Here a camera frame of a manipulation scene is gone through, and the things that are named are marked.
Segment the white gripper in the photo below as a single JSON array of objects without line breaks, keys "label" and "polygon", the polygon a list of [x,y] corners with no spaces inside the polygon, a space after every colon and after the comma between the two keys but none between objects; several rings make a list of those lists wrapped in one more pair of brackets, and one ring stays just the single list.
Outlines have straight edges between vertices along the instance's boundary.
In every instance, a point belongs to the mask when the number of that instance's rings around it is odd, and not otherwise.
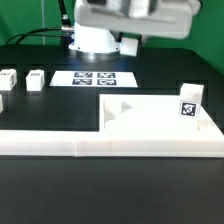
[{"label": "white gripper", "polygon": [[173,39],[186,38],[200,0],[76,0],[82,26]]}]

